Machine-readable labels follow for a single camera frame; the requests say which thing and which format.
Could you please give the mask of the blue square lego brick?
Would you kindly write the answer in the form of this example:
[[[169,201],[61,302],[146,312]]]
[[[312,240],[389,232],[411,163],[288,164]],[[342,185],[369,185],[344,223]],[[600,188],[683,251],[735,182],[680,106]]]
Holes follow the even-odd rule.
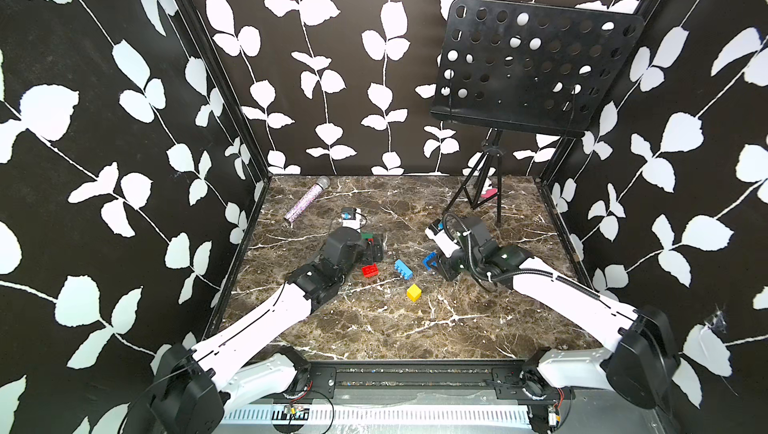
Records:
[[[431,252],[430,254],[428,254],[422,260],[422,264],[424,265],[427,271],[436,271],[438,268],[438,253]]]

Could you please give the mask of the yellow lego brick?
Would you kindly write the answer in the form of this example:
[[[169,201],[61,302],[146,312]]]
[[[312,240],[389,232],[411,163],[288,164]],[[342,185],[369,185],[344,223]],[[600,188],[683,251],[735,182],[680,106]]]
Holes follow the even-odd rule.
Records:
[[[407,289],[406,295],[412,302],[417,302],[422,296],[422,290],[418,285],[412,284]]]

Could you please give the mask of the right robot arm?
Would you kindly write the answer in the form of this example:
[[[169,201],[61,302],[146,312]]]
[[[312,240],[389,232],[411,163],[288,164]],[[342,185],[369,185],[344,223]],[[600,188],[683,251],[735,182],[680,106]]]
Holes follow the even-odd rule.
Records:
[[[530,397],[580,387],[613,391],[643,409],[665,402],[680,359],[662,311],[614,300],[559,273],[518,245],[499,245],[476,216],[446,213],[425,233],[438,247],[432,264],[445,279],[467,273],[480,285],[491,283],[528,296],[599,342],[598,348],[588,350],[540,349],[520,373]]]

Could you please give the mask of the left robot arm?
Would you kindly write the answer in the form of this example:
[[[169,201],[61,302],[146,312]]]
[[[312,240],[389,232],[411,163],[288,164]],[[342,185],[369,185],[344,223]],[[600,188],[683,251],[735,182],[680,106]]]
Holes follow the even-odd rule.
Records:
[[[355,266],[383,257],[381,234],[336,228],[309,262],[247,315],[189,348],[176,344],[165,351],[147,389],[148,409],[168,433],[210,433],[226,414],[256,399],[302,394],[310,365],[294,349],[258,363],[252,358],[332,300]]]

